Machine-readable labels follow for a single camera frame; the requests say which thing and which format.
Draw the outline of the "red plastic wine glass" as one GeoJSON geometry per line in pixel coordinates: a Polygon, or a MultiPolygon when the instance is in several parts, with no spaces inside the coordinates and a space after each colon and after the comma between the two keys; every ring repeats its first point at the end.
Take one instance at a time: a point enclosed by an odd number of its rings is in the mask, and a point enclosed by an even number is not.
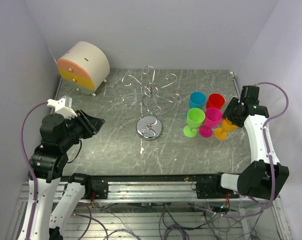
{"type": "Polygon", "coordinates": [[[213,93],[209,96],[207,103],[206,103],[206,108],[217,108],[221,109],[223,105],[225,104],[225,99],[222,95],[218,93],[213,93]]]}

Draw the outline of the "blue plastic wine glass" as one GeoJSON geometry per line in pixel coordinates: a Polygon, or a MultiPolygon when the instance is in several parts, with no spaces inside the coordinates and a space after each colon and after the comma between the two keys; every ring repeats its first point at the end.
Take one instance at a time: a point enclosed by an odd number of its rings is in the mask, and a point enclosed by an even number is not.
{"type": "Polygon", "coordinates": [[[189,98],[189,109],[203,109],[203,106],[206,102],[206,96],[200,91],[195,91],[191,93],[189,98]]]}

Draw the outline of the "green plastic wine glass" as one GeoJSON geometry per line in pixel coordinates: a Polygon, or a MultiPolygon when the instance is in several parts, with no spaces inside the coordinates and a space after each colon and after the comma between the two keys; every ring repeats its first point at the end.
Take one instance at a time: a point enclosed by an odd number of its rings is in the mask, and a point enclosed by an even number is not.
{"type": "Polygon", "coordinates": [[[186,117],[187,125],[183,128],[184,135],[189,138],[195,137],[205,117],[205,113],[200,108],[189,109],[186,117]]]}

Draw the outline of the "pink plastic wine glass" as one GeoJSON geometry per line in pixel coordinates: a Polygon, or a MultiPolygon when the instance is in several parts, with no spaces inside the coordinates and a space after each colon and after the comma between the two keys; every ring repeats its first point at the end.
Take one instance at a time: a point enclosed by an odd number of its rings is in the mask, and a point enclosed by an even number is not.
{"type": "Polygon", "coordinates": [[[203,125],[199,128],[200,136],[204,138],[211,137],[213,135],[213,128],[220,123],[222,115],[222,112],[218,108],[210,107],[206,109],[203,125]]]}

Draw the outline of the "orange plastic wine glass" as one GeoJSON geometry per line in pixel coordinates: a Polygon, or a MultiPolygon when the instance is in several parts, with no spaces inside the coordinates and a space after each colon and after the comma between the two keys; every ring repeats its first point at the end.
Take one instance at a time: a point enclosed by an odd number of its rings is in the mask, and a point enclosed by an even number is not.
{"type": "Polygon", "coordinates": [[[232,122],[230,120],[226,119],[222,119],[221,121],[221,127],[218,127],[214,130],[214,136],[218,139],[218,140],[226,140],[228,137],[228,133],[233,132],[234,130],[236,130],[238,127],[234,124],[232,124],[232,122]]]}

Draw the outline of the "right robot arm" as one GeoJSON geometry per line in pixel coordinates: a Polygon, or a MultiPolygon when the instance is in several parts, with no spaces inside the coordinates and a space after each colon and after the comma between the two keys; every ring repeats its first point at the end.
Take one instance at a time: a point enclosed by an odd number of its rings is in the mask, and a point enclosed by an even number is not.
{"type": "Polygon", "coordinates": [[[240,98],[231,99],[223,113],[221,128],[215,131],[216,138],[224,140],[235,127],[245,128],[251,150],[251,163],[242,173],[222,173],[220,181],[211,185],[217,198],[232,190],[273,201],[289,176],[288,167],[281,165],[275,153],[269,131],[273,118],[267,107],[259,104],[259,92],[258,85],[243,86],[240,98]]]}

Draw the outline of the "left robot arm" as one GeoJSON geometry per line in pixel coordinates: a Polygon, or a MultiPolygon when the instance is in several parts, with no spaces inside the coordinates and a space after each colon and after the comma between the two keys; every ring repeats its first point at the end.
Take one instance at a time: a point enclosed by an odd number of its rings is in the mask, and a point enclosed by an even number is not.
{"type": "Polygon", "coordinates": [[[60,202],[53,206],[55,192],[68,162],[67,151],[97,134],[105,120],[82,110],[65,119],[53,113],[43,118],[41,143],[30,157],[29,197],[20,240],[61,240],[64,228],[80,199],[92,195],[91,176],[74,173],[60,202]]]}

